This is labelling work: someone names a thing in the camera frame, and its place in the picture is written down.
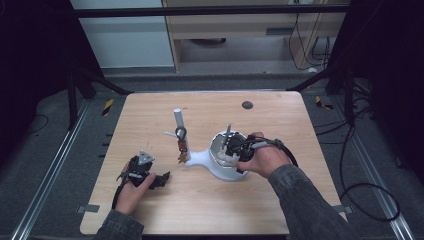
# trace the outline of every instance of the wire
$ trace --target wire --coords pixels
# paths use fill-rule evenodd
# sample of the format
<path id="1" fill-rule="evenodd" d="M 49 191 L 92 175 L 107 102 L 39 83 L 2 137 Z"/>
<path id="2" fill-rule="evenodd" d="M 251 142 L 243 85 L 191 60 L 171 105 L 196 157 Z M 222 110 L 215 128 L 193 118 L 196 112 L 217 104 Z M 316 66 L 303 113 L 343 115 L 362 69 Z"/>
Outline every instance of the wire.
<path id="1" fill-rule="evenodd" d="M 315 59 L 317 61 L 321 61 L 320 65 L 321 65 L 321 68 L 324 70 L 324 69 L 327 68 L 328 61 L 329 61 L 329 58 L 330 58 L 330 55 L 331 55 L 330 54 L 330 37 L 326 37 L 326 44 L 325 44 L 324 53 L 320 53 L 320 54 L 315 53 L 315 49 L 316 49 L 318 40 L 319 40 L 319 37 L 316 37 L 315 42 L 312 45 L 311 56 L 312 56 L 313 59 Z"/>
<path id="2" fill-rule="evenodd" d="M 296 21 L 294 22 L 293 31 L 292 31 L 292 33 L 291 33 L 291 35 L 289 37 L 289 52 L 290 52 L 290 55 L 292 56 L 292 59 L 293 59 L 293 62 L 294 62 L 294 66 L 297 68 L 297 70 L 307 70 L 310 67 L 320 66 L 320 64 L 315 64 L 315 63 L 309 62 L 308 57 L 306 56 L 305 47 L 303 46 L 302 38 L 300 37 L 300 31 L 299 31 L 299 24 L 298 24 L 298 22 L 299 22 L 299 13 L 296 13 Z M 293 33 L 295 32 L 295 30 L 297 30 L 297 35 L 299 37 L 300 46 L 302 47 L 303 57 L 305 58 L 306 62 L 310 64 L 310 66 L 307 67 L 307 68 L 300 68 L 300 67 L 298 67 L 296 65 L 296 61 L 294 61 L 294 55 L 293 55 L 293 52 L 291 51 L 291 39 L 292 39 L 292 36 L 293 36 Z"/>
<path id="3" fill-rule="evenodd" d="M 46 115 L 43 115 L 43 114 L 37 114 L 37 115 L 35 115 L 35 116 L 36 116 L 36 117 L 44 117 L 44 118 L 46 119 L 46 122 L 43 124 L 43 126 L 39 127 L 38 129 L 33 130 L 33 131 L 31 131 L 31 132 L 26 132 L 25 134 L 33 134 L 33 133 L 39 132 L 41 129 L 45 128 L 45 127 L 47 126 L 47 124 L 49 123 L 49 118 L 48 118 Z"/>
<path id="4" fill-rule="evenodd" d="M 356 90 L 357 93 L 359 93 L 359 94 L 361 94 L 365 97 L 371 97 L 371 91 L 367 87 L 363 86 L 362 84 L 357 83 L 355 80 L 353 80 L 353 84 L 357 89 Z"/>
<path id="5" fill-rule="evenodd" d="M 356 102 L 359 102 L 361 100 L 365 100 L 365 101 L 369 102 L 370 99 L 368 97 L 359 97 L 359 98 L 357 98 L 353 101 L 353 104 L 355 104 Z"/>
<path id="6" fill-rule="evenodd" d="M 396 198 L 393 196 L 393 194 L 391 194 L 388 190 L 386 190 L 385 188 L 372 184 L 372 183 L 356 183 L 351 185 L 350 187 L 346 188 L 345 182 L 344 182 L 344 178 L 343 178 L 343 159 L 344 159 L 344 153 L 346 151 L 346 146 L 347 146 L 347 142 L 349 141 L 349 135 L 351 134 L 352 130 L 355 130 L 355 126 L 351 126 L 348 130 L 348 134 L 346 135 L 346 139 L 343 143 L 343 147 L 342 147 L 342 153 L 340 155 L 340 162 L 339 162 L 339 174 L 340 174 L 340 181 L 341 181 L 341 185 L 343 188 L 343 192 L 342 194 L 340 194 L 339 198 L 340 200 L 342 200 L 342 198 L 344 196 L 347 196 L 350 201 L 352 202 L 353 205 L 355 205 L 361 212 L 363 212 L 365 215 L 367 215 L 368 217 L 380 221 L 380 222 L 390 222 L 395 220 L 397 217 L 399 217 L 400 215 L 400 205 L 399 202 L 396 200 Z M 357 188 L 357 187 L 362 187 L 362 186 L 367 186 L 367 187 L 374 187 L 377 189 L 382 190 L 383 192 L 385 192 L 388 196 L 390 196 L 390 198 L 392 198 L 392 200 L 395 202 L 396 204 L 396 213 L 389 218 L 381 218 L 381 217 L 377 217 L 371 213 L 369 213 L 368 211 L 366 211 L 364 208 L 362 208 L 354 199 L 352 199 L 352 197 L 348 194 L 350 190 Z"/>
<path id="7" fill-rule="evenodd" d="M 327 145 L 338 145 L 343 144 L 344 142 L 318 142 L 319 144 L 327 144 Z"/>
<path id="8" fill-rule="evenodd" d="M 287 155 L 287 157 L 289 157 L 289 159 L 291 160 L 292 164 L 295 165 L 296 167 L 299 167 L 299 165 L 297 163 L 297 160 L 294 157 L 293 153 L 279 139 L 270 140 L 270 139 L 267 139 L 267 138 L 264 138 L 264 137 L 256 137 L 255 136 L 255 139 L 252 139 L 252 140 L 247 139 L 247 140 L 243 141 L 242 143 L 239 143 L 239 144 L 236 144 L 236 145 L 232 146 L 231 149 L 234 150 L 234 149 L 236 149 L 236 148 L 238 148 L 240 146 L 246 145 L 246 144 L 260 143 L 260 142 L 264 142 L 264 141 L 267 144 L 274 145 L 278 149 L 280 149 L 281 151 L 283 151 Z"/>
<path id="9" fill-rule="evenodd" d="M 330 125 L 333 125 L 333 124 L 336 124 L 336 123 L 341 123 L 341 122 L 346 122 L 346 121 L 345 120 L 340 120 L 340 121 L 337 121 L 337 122 L 326 123 L 326 124 L 323 124 L 323 125 L 314 126 L 314 128 L 327 127 L 327 126 L 330 126 Z"/>
<path id="10" fill-rule="evenodd" d="M 365 107 L 365 108 L 363 108 L 362 110 L 360 110 L 360 111 L 356 112 L 356 113 L 353 115 L 353 117 L 354 117 L 354 118 L 356 118 L 356 117 L 358 117 L 359 115 L 361 115 L 362 113 L 364 113 L 364 112 L 366 112 L 366 111 L 368 111 L 368 110 L 370 110 L 370 109 L 371 109 L 370 107 Z M 334 132 L 334 131 L 336 131 L 337 129 L 339 129 L 339 128 L 341 128 L 341 127 L 343 127 L 344 125 L 346 125 L 346 124 L 348 124 L 348 123 L 349 123 L 349 121 L 347 121 L 347 120 L 339 121 L 339 122 L 342 122 L 342 124 L 340 124 L 340 125 L 338 125 L 338 126 L 336 126 L 336 127 L 332 128 L 332 129 L 330 129 L 330 130 L 327 130 L 327 131 L 324 131 L 324 132 L 321 132 L 321 133 L 317 133 L 316 135 L 317 135 L 317 136 L 319 136 L 319 135 L 324 135 L 324 134 L 327 134 L 327 133 Z M 339 122 L 333 122 L 333 123 L 329 123 L 329 124 L 326 124 L 326 125 L 331 125 L 331 124 L 335 124 L 335 123 L 339 123 Z"/>

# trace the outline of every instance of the black curtain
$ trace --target black curtain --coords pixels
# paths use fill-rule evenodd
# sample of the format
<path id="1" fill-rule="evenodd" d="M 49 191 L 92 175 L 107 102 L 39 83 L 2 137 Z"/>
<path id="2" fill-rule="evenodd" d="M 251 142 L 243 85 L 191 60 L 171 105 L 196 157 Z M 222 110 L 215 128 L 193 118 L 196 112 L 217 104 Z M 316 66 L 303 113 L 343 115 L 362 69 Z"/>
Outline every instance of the black curtain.
<path id="1" fill-rule="evenodd" d="M 336 59 L 368 24 L 359 41 L 351 46 L 348 58 L 344 58 L 345 68 L 331 76 L 327 87 L 335 92 L 343 86 L 340 79 L 346 67 L 354 77 L 369 79 L 372 107 L 382 129 L 404 166 L 415 170 L 424 182 L 424 2 L 371 2 L 374 9 L 346 15 L 330 65 L 337 64 Z"/>
<path id="2" fill-rule="evenodd" d="M 25 134 L 38 102 L 67 88 L 72 67 L 103 76 L 68 0 L 0 0 L 0 164 Z"/>

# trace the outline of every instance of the black cable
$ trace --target black cable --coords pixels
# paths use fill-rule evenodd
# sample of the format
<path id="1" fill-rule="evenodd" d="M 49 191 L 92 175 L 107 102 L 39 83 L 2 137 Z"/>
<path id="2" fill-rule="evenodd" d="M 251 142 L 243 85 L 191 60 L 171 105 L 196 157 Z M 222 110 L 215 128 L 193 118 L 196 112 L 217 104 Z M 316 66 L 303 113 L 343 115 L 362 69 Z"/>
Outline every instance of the black cable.
<path id="1" fill-rule="evenodd" d="M 352 59 L 354 52 L 354 46 L 357 45 L 360 41 L 363 39 L 363 32 L 366 30 L 366 27 L 369 25 L 369 23 L 374 19 L 374 17 L 377 15 L 378 10 L 382 6 L 382 3 L 384 0 L 379 0 L 379 5 L 377 8 L 373 11 L 371 16 L 366 20 L 364 24 L 362 24 L 362 27 L 359 29 L 359 31 L 354 35 L 353 38 L 351 38 L 351 41 L 348 43 L 348 45 L 343 48 L 341 53 L 336 57 L 336 59 L 333 61 L 334 64 L 331 64 L 329 68 L 326 69 L 326 71 L 319 72 L 315 76 L 309 78 L 308 80 L 294 86 L 291 88 L 288 88 L 287 91 L 302 91 L 308 86 L 316 83 L 317 81 L 321 80 L 324 77 L 328 77 L 329 75 L 333 74 L 335 71 L 338 71 L 338 69 L 347 69 L 349 64 L 349 59 Z"/>
<path id="2" fill-rule="evenodd" d="M 330 43 L 330 38 L 327 37 L 327 44 L 326 44 L 326 50 L 324 51 L 324 53 L 315 53 L 315 48 L 317 47 L 318 44 L 318 40 L 319 37 L 315 38 L 314 44 L 312 45 L 312 50 L 311 50 L 311 56 L 313 59 L 317 60 L 317 61 L 322 61 L 324 57 L 330 56 L 329 52 L 329 48 L 327 48 L 327 45 Z"/>
<path id="3" fill-rule="evenodd" d="M 246 145 L 246 144 L 251 144 L 251 143 L 254 144 L 254 143 L 260 143 L 260 142 L 264 142 L 264 141 L 267 144 L 276 146 L 278 149 L 280 149 L 281 151 L 283 151 L 287 155 L 287 157 L 289 157 L 289 159 L 291 160 L 292 164 L 295 165 L 296 167 L 299 167 L 299 165 L 297 163 L 297 160 L 294 157 L 293 153 L 279 139 L 270 140 L 268 138 L 255 136 L 255 139 L 252 139 L 252 140 L 248 140 L 247 139 L 247 140 L 245 140 L 245 141 L 243 141 L 243 142 L 241 142 L 239 144 L 236 144 L 236 145 L 232 146 L 231 149 L 234 150 L 234 149 L 236 149 L 236 148 L 238 148 L 240 146 Z"/>
<path id="4" fill-rule="evenodd" d="M 369 89 L 357 83 L 355 80 L 353 80 L 353 84 L 354 84 L 354 87 L 356 88 L 354 89 L 355 92 L 365 97 L 371 97 L 371 91 Z"/>
<path id="5" fill-rule="evenodd" d="M 360 114 L 362 114 L 362 113 L 364 113 L 364 112 L 368 111 L 369 109 L 370 109 L 370 107 L 365 107 L 365 108 L 363 108 L 362 110 L 360 110 L 359 112 L 356 112 L 356 113 L 353 115 L 353 117 L 354 117 L 354 118 L 356 118 L 356 117 L 358 117 Z M 327 134 L 327 133 L 334 132 L 334 131 L 336 131 L 337 129 L 339 129 L 339 128 L 341 128 L 341 127 L 343 127 L 344 125 L 346 125 L 346 124 L 348 124 L 348 123 L 349 123 L 349 121 L 347 121 L 347 120 L 344 120 L 344 121 L 341 121 L 341 122 L 342 122 L 342 124 L 340 124 L 340 125 L 338 125 L 338 126 L 336 126 L 336 127 L 332 128 L 332 129 L 330 129 L 330 130 L 327 130 L 327 131 L 324 131 L 324 132 L 321 132 L 321 133 L 317 133 L 316 135 L 317 135 L 317 136 L 319 136 L 319 135 L 324 135 L 324 134 Z"/>
<path id="6" fill-rule="evenodd" d="M 41 129 L 43 129 L 43 128 L 45 128 L 46 126 L 47 126 L 47 124 L 49 123 L 49 118 L 46 116 L 46 115 L 43 115 L 43 114 L 37 114 L 37 115 L 35 115 L 36 117 L 44 117 L 45 119 L 46 119 L 46 122 L 44 123 L 44 125 L 43 126 L 41 126 L 40 128 L 38 128 L 38 129 L 36 129 L 36 130 L 33 130 L 33 131 L 31 131 L 31 132 L 26 132 L 25 134 L 33 134 L 33 133 L 36 133 L 36 132 L 39 132 Z"/>
<path id="7" fill-rule="evenodd" d="M 327 68 L 328 65 L 328 61 L 330 60 L 330 37 L 327 37 L 327 43 L 325 44 L 325 52 L 324 52 L 324 59 L 323 59 L 323 64 L 324 64 L 324 69 Z"/>
<path id="8" fill-rule="evenodd" d="M 299 21 L 299 13 L 297 13 L 297 14 L 296 14 L 296 21 L 294 22 L 293 31 L 292 31 L 292 33 L 291 33 L 291 35 L 290 35 L 290 37 L 289 37 L 289 52 L 290 52 L 290 55 L 292 56 L 294 66 L 297 68 L 297 70 L 307 70 L 307 69 L 309 69 L 310 67 L 316 67 L 316 66 L 319 66 L 319 64 L 315 64 L 315 63 L 311 63 L 311 62 L 309 62 L 309 60 L 308 60 L 308 58 L 307 58 L 307 56 L 306 56 L 305 47 L 303 46 L 302 38 L 300 37 L 298 21 Z M 293 52 L 291 51 L 291 38 L 292 38 L 293 33 L 295 32 L 295 30 L 296 30 L 296 29 L 297 29 L 297 35 L 299 36 L 300 46 L 302 47 L 303 57 L 305 58 L 306 62 L 310 64 L 310 66 L 309 66 L 309 67 L 307 67 L 307 68 L 300 68 L 300 67 L 298 67 L 298 66 L 296 65 L 296 61 L 295 61 L 295 59 L 294 59 Z"/>
<path id="9" fill-rule="evenodd" d="M 353 101 L 353 104 L 355 104 L 356 102 L 361 101 L 361 100 L 365 100 L 365 101 L 369 102 L 370 99 L 368 97 L 359 97 L 359 98 L 356 98 Z"/>
<path id="10" fill-rule="evenodd" d="M 319 128 L 319 127 L 327 127 L 327 126 L 330 126 L 330 125 L 333 125 L 333 124 L 336 124 L 336 123 L 341 123 L 341 122 L 346 122 L 345 120 L 340 120 L 340 121 L 336 121 L 336 122 L 332 122 L 332 123 L 326 123 L 326 124 L 323 124 L 323 125 L 318 125 L 318 126 L 313 126 L 314 128 Z"/>
<path id="11" fill-rule="evenodd" d="M 338 144 L 343 144 L 344 142 L 318 142 L 319 144 L 326 144 L 326 145 L 338 145 Z"/>
<path id="12" fill-rule="evenodd" d="M 380 221 L 380 222 L 390 222 L 395 220 L 397 217 L 399 217 L 400 215 L 400 204 L 399 202 L 396 200 L 396 198 L 393 196 L 393 194 L 391 194 L 388 190 L 384 189 L 381 186 L 372 184 L 372 183 L 356 183 L 351 185 L 350 187 L 346 188 L 345 182 L 344 182 L 344 178 L 343 178 L 343 158 L 344 158 L 344 153 L 346 151 L 346 145 L 347 142 L 349 140 L 349 135 L 351 134 L 351 131 L 355 129 L 355 125 L 350 126 L 349 130 L 348 130 L 348 134 L 346 135 L 346 139 L 345 142 L 343 143 L 343 147 L 342 147 L 342 153 L 340 155 L 340 162 L 339 162 L 339 174 L 340 174 L 340 182 L 343 188 L 343 192 L 342 194 L 339 196 L 339 199 L 341 200 L 344 196 L 347 196 L 350 201 L 352 202 L 353 205 L 355 205 L 361 212 L 363 212 L 365 215 L 367 215 L 368 217 Z M 371 213 L 369 213 L 368 211 L 366 211 L 365 209 L 363 209 L 355 200 L 352 199 L 352 197 L 348 194 L 348 192 L 354 188 L 357 187 L 361 187 L 361 186 L 367 186 L 367 187 L 375 187 L 377 189 L 382 190 L 383 192 L 385 192 L 388 196 L 390 196 L 390 198 L 392 198 L 392 200 L 395 202 L 396 204 L 396 213 L 394 214 L 394 216 L 390 217 L 390 218 L 381 218 L 381 217 L 377 217 L 375 215 L 372 215 Z"/>

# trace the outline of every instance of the gray sleeve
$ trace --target gray sleeve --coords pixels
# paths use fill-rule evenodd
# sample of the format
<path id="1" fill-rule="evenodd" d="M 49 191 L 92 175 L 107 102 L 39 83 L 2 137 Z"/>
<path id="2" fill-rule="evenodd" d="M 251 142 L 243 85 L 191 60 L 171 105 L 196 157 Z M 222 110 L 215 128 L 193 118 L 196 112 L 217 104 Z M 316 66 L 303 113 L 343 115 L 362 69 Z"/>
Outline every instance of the gray sleeve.
<path id="1" fill-rule="evenodd" d="M 284 165 L 268 181 L 280 199 L 292 239 L 359 239 L 298 167 Z"/>
<path id="2" fill-rule="evenodd" d="M 143 230 L 144 226 L 133 218 L 115 210 L 110 210 L 102 227 L 97 231 L 93 239 L 139 240 Z"/>

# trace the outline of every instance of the metal frame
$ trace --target metal frame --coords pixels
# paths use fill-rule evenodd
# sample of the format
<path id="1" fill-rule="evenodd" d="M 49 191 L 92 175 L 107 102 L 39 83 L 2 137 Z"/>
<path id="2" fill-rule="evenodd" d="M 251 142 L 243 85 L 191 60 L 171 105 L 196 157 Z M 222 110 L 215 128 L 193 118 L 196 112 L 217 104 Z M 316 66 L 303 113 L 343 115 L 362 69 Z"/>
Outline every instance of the metal frame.
<path id="1" fill-rule="evenodd" d="M 72 130 L 69 130 L 66 134 L 62 144 L 59 147 L 59 150 L 56 153 L 52 163 L 50 164 L 49 169 L 47 170 L 46 175 L 44 176 L 43 181 L 38 187 L 35 196 L 33 197 L 29 207 L 27 208 L 25 215 L 22 217 L 18 226 L 12 233 L 11 239 L 13 240 L 24 240 L 27 239 L 29 233 L 31 232 L 32 227 L 37 220 L 38 215 L 43 208 L 44 203 L 47 200 L 47 197 L 50 193 L 51 188 L 53 187 L 54 182 L 56 181 L 57 176 L 59 175 L 60 169 L 62 168 L 63 163 L 68 156 L 69 150 L 74 143 L 78 132 L 84 122 L 84 119 L 87 115 L 87 111 L 90 107 L 90 101 L 84 100 L 83 106 L 79 112 L 79 119 L 76 122 L 75 127 Z"/>
<path id="2" fill-rule="evenodd" d="M 336 13 L 369 9 L 369 5 L 350 4 L 305 4 L 305 5 L 248 5 L 207 7 L 121 8 L 121 9 L 77 9 L 55 11 L 50 15 L 77 18 L 104 17 L 152 17 L 186 15 L 230 15 L 230 14 L 277 14 L 277 13 Z"/>
<path id="3" fill-rule="evenodd" d="M 337 97 L 331 97 L 331 100 L 335 103 L 335 109 L 337 109 L 340 117 L 342 120 L 346 120 L 345 115 L 342 111 L 343 109 L 343 103 L 341 102 L 341 99 Z M 376 167 L 373 164 L 373 161 L 371 157 L 368 155 L 367 150 L 365 149 L 361 138 L 358 136 L 358 134 L 354 134 L 352 137 L 352 143 L 353 147 L 358 154 L 358 160 L 361 163 L 362 169 L 364 170 L 368 180 L 370 183 L 376 184 L 378 186 L 381 186 L 385 189 L 388 189 L 386 183 L 381 178 L 380 174 L 378 173 Z M 396 204 L 395 202 L 387 195 L 384 194 L 384 192 L 375 189 L 374 193 L 380 203 L 381 208 L 383 209 L 386 217 L 392 217 L 396 213 Z M 406 222 L 405 218 L 403 217 L 402 213 L 397 217 L 394 221 L 390 222 L 390 226 L 393 229 L 393 232 L 395 233 L 396 237 L 398 239 L 402 240 L 409 240 L 409 239 L 415 239 L 411 229 L 408 226 L 408 223 Z"/>

